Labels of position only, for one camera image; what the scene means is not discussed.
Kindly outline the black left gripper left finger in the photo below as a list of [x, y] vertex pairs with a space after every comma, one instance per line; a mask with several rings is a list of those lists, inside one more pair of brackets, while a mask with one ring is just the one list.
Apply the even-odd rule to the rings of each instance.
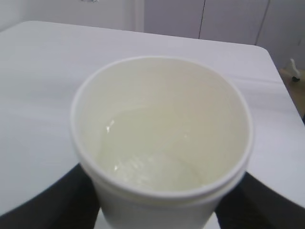
[[2, 229], [92, 229], [100, 205], [91, 180], [76, 165], [48, 189], [3, 214]]

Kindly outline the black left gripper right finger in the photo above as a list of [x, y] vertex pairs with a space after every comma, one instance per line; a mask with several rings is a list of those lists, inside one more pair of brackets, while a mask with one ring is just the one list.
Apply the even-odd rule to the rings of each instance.
[[274, 192], [249, 173], [215, 210], [222, 229], [303, 229], [305, 208]]

